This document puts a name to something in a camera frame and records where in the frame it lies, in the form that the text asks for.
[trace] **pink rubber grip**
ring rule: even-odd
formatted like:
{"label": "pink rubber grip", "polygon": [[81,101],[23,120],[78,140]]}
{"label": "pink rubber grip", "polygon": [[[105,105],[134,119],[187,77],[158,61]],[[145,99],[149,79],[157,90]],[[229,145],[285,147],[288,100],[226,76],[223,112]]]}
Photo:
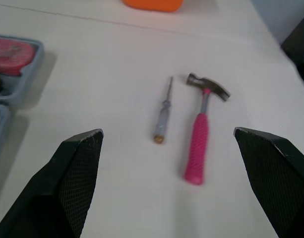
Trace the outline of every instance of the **pink rubber grip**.
{"label": "pink rubber grip", "polygon": [[208,130],[207,115],[203,113],[198,114],[193,125],[188,163],[185,172],[185,179],[195,185],[203,184]]}

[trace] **white table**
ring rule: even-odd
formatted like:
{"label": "white table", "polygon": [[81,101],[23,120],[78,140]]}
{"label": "white table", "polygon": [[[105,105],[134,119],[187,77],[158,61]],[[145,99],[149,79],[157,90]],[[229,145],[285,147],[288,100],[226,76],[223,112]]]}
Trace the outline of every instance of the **white table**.
{"label": "white table", "polygon": [[[304,153],[304,85],[249,1],[186,0],[168,14],[116,0],[0,0],[0,34],[40,40],[47,52],[0,159],[0,221],[63,140],[102,128],[82,237],[277,237],[233,130],[268,131]],[[226,103],[210,101],[201,187],[182,180],[201,104],[185,84],[190,72],[232,94]],[[172,114],[159,146],[151,134],[171,75]]]}

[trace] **red tape measure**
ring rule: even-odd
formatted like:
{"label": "red tape measure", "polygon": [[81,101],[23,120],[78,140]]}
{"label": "red tape measure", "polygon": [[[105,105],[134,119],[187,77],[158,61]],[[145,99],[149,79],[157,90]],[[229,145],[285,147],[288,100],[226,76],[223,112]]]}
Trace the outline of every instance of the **red tape measure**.
{"label": "red tape measure", "polygon": [[0,39],[0,73],[19,76],[34,58],[34,48],[24,42]]}

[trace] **hammer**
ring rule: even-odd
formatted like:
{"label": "hammer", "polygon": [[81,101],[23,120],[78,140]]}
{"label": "hammer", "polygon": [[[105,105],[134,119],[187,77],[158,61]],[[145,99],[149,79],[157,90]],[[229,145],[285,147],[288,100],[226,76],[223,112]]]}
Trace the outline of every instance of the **hammer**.
{"label": "hammer", "polygon": [[193,73],[188,76],[186,84],[200,88],[203,93],[203,99],[201,111],[197,115],[193,125],[188,163],[184,177],[188,182],[194,185],[202,185],[205,160],[204,157],[206,153],[209,130],[208,118],[206,114],[209,95],[210,93],[215,93],[225,102],[230,97],[230,94],[218,83],[208,78],[198,78]]}

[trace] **orange container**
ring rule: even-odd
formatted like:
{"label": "orange container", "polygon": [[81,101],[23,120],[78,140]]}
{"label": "orange container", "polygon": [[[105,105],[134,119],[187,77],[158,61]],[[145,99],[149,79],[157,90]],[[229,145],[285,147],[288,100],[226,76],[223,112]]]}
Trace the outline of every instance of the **orange container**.
{"label": "orange container", "polygon": [[176,11],[182,4],[183,0],[123,0],[123,2],[131,7],[155,10],[155,11]]}

